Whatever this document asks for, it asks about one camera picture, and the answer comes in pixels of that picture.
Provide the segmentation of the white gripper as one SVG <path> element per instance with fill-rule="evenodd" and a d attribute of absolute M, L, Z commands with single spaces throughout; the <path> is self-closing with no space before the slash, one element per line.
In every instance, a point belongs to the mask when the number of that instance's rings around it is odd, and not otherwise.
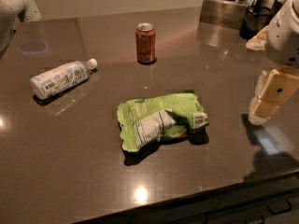
<path fill-rule="evenodd" d="M 299 89 L 299 0 L 287 0 L 268 25 L 265 54 L 287 64 L 260 74 L 249 105 L 249 122 L 263 125 Z"/>

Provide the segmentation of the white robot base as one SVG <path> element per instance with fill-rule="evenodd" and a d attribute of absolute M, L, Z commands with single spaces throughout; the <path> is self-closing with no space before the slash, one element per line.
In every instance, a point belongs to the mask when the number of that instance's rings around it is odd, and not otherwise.
<path fill-rule="evenodd" d="M 3 51 L 13 36 L 15 20 L 41 21 L 35 0 L 0 0 L 0 50 Z"/>

